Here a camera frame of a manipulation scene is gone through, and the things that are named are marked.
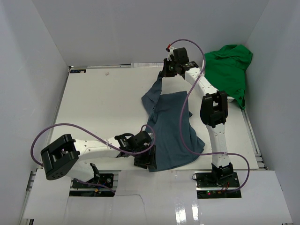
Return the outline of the blue t shirt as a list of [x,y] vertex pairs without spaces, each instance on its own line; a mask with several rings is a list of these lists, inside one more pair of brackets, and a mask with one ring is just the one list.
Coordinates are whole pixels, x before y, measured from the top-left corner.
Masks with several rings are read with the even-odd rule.
[[152,87],[142,96],[142,104],[149,115],[147,124],[153,128],[156,140],[156,164],[150,172],[170,170],[190,164],[198,159],[195,153],[204,151],[205,143],[197,137],[189,118],[192,113],[185,105],[180,112],[187,92],[162,94],[162,77],[158,76]]

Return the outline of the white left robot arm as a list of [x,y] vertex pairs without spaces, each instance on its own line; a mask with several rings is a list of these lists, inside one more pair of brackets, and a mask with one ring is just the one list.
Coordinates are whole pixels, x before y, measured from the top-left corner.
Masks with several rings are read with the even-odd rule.
[[47,180],[64,176],[79,179],[88,187],[100,182],[100,173],[91,159],[134,157],[134,166],[156,169],[156,146],[153,135],[141,131],[134,135],[125,133],[104,140],[78,140],[65,134],[41,150],[41,158]]

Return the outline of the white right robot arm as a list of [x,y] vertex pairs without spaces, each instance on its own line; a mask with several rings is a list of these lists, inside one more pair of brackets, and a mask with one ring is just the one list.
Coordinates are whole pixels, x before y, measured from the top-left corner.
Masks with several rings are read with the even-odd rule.
[[194,89],[202,97],[200,118],[206,126],[212,150],[212,183],[217,187],[224,186],[233,175],[233,165],[228,156],[225,139],[225,122],[228,116],[228,102],[225,91],[215,88],[194,61],[190,61],[184,47],[167,47],[168,57],[164,59],[163,77],[181,75],[183,79],[194,85]]

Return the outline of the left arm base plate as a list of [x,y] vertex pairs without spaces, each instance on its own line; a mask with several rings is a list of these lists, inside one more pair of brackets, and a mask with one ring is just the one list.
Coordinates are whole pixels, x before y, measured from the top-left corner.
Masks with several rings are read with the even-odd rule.
[[113,173],[100,173],[96,174],[94,178],[90,179],[84,184],[76,180],[72,181],[69,196],[71,197],[114,197],[114,193],[107,188],[99,185],[106,186],[114,190],[114,174]]

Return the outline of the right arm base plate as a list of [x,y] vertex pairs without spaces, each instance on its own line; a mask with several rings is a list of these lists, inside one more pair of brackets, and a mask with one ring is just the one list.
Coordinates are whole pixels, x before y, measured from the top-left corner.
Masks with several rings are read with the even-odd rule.
[[242,197],[240,190],[233,192],[233,190],[240,187],[236,172],[221,181],[216,181],[212,172],[196,172],[192,175],[192,180],[196,182],[198,199],[229,199]]

